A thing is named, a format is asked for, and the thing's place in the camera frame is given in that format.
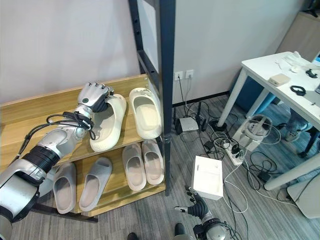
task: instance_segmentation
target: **white table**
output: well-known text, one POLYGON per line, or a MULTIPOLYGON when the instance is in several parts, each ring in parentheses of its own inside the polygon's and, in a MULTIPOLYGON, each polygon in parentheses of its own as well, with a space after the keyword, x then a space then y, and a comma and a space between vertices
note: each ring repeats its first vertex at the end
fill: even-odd
MULTIPOLYGON (((316 87, 320 84, 320 71, 313 71, 314 73, 318 74, 318 78, 311 78, 307 76, 305 71, 301 71, 299 73, 290 71, 291 66, 282 60, 285 56, 290 54, 292 53, 282 52, 243 61, 241 63, 242 70, 217 123, 217 126, 221 127, 226 121, 231 108, 235 104, 239 92, 241 91, 247 77, 250 76, 257 83, 262 85, 264 89, 246 114, 246 117, 251 116, 258 109, 268 93, 272 93, 282 100, 286 105, 300 114, 305 120, 310 122, 315 128, 320 130, 320 94, 315 92, 316 87), (270 77, 280 73, 290 77, 290 82, 279 87, 276 87, 268 82, 270 77), (304 87, 306 90, 306 95, 296 95, 296 93, 290 90, 290 86, 292 85, 304 87)), ((305 62, 305 64, 310 64, 310 62, 304 59, 303 62, 305 62)), ((277 178, 268 181, 264 187, 266 190, 272 190, 281 186, 282 184, 296 179, 299 176, 307 174, 318 167, 320 167, 320 153, 303 162, 299 166, 296 166, 295 168, 278 176, 277 178)))

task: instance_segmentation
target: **robotic hand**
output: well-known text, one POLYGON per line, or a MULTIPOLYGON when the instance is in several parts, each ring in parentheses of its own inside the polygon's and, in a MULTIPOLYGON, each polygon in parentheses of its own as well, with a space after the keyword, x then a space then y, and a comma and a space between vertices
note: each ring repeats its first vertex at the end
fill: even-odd
POLYGON ((105 99, 113 94, 111 87, 89 82, 80 92, 78 106, 73 113, 51 115, 47 123, 36 126, 26 135, 16 158, 0 175, 0 240, 11 238, 12 223, 23 219, 37 202, 39 185, 50 169, 73 151, 87 131, 95 139, 92 114, 106 110, 108 105, 105 99), (52 117, 64 119, 52 122, 52 117), (46 134, 29 153, 19 158, 32 135, 50 125, 57 125, 57 128, 46 134))
POLYGON ((176 206, 174 210, 198 217, 202 224, 194 226, 193 232, 199 240, 224 240, 226 237, 227 223, 213 217, 204 199, 192 188, 185 186, 193 206, 176 206))

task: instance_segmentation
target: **gray carpet floor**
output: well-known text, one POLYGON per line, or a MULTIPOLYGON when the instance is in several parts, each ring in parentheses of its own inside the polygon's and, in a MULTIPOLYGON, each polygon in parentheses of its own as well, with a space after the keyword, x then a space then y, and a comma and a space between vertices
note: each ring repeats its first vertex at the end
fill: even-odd
MULTIPOLYGON (((227 96, 219 96, 206 100, 210 107, 210 114, 220 116, 226 102, 227 96)), ((230 135, 238 129, 245 119, 244 112, 234 106, 232 111, 239 120, 230 115, 227 118, 230 135)), ((183 107, 177 108, 179 117, 184 115, 183 107)), ((205 106, 201 114, 208 116, 205 106)), ((270 105, 263 114, 271 117, 273 124, 286 122, 290 117, 289 108, 284 104, 270 105)), ((193 235, 193 226, 200 220, 187 214, 174 211, 174 206, 190 205, 189 196, 186 195, 184 185, 191 184, 193 161, 196 155, 204 154, 204 149, 198 138, 197 132, 183 133, 183 136, 173 134, 171 144, 171 182, 170 196, 166 197, 164 192, 141 199, 126 206, 114 209, 98 216, 98 223, 87 223, 70 219, 47 216, 30 212, 20 222, 13 224, 14 240, 126 240, 130 232, 136 232, 141 240, 171 240, 174 236, 175 224, 183 223, 186 231, 193 235)), ((265 141, 275 141, 275 134, 270 134, 265 141)), ((283 140, 276 145, 261 144, 256 151, 261 151, 272 158, 278 165, 278 171, 287 171, 310 158, 316 153, 316 144, 312 147, 309 155, 303 159, 297 156, 309 140, 309 134, 303 132, 298 141, 286 143, 283 140)), ((257 155, 254 160, 261 163, 263 157, 257 155)), ((223 175, 226 176, 235 167, 228 157, 222 160, 223 175)), ((302 176, 298 181, 309 179, 317 172, 302 176)), ((292 205, 276 202, 259 195, 250 188, 247 180, 247 171, 240 167, 230 178, 230 182, 237 185, 247 197, 248 210, 244 216, 248 224, 248 239, 251 240, 318 240, 320 239, 320 218, 308 219, 300 210, 292 205)), ((231 186, 226 186, 230 197, 244 210, 246 203, 242 195, 231 186)), ((273 191, 259 190, 262 194, 275 198, 279 189, 273 191)), ((279 194, 281 199, 286 198, 285 189, 279 194)), ((54 203, 53 195, 44 196, 41 201, 44 204, 54 203)), ((227 207, 223 198, 218 201, 206 200, 211 212, 222 221, 227 221, 235 227, 231 210, 227 207)), ((236 229, 247 239, 247 228, 241 214, 235 214, 236 229)))

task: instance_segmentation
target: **slide sandal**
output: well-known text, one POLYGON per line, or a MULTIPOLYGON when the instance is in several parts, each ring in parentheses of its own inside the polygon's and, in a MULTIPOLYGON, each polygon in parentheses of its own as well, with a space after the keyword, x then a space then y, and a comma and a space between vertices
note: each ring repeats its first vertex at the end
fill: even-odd
POLYGON ((122 151, 122 161, 128 185, 133 191, 140 191, 146 186, 147 178, 141 156, 140 144, 126 146, 122 151))
POLYGON ((88 212, 97 206, 112 172, 112 163, 106 157, 99 157, 85 176, 79 207, 88 212))
POLYGON ((39 193, 40 193, 39 198, 48 194, 54 188, 54 178, 55 178, 56 170, 57 168, 54 166, 46 174, 45 180, 39 186, 39 193))
POLYGON ((60 214, 70 212, 76 205, 76 166, 72 162, 59 166, 54 175, 53 194, 56 209, 60 214))
POLYGON ((95 112, 92 117, 95 140, 90 139, 90 145, 95 152, 107 151, 117 144, 127 108, 126 99, 120 94, 108 97, 105 102, 108 108, 95 112))
POLYGON ((129 94, 136 131, 143 139, 155 139, 161 134, 160 103, 149 89, 138 87, 129 94))
POLYGON ((149 139, 142 143, 146 180, 151 185, 158 185, 164 180, 164 160, 156 140, 149 139))

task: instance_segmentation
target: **metal rack frame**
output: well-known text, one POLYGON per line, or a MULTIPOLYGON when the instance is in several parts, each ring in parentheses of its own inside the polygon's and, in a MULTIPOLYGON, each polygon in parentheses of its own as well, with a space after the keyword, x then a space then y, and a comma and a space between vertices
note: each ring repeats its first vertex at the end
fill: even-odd
POLYGON ((165 163, 165 195, 170 193, 170 149, 175 50, 176 0, 143 0, 155 9, 158 69, 144 51, 138 0, 128 0, 140 73, 155 86, 162 109, 162 135, 157 139, 165 163))

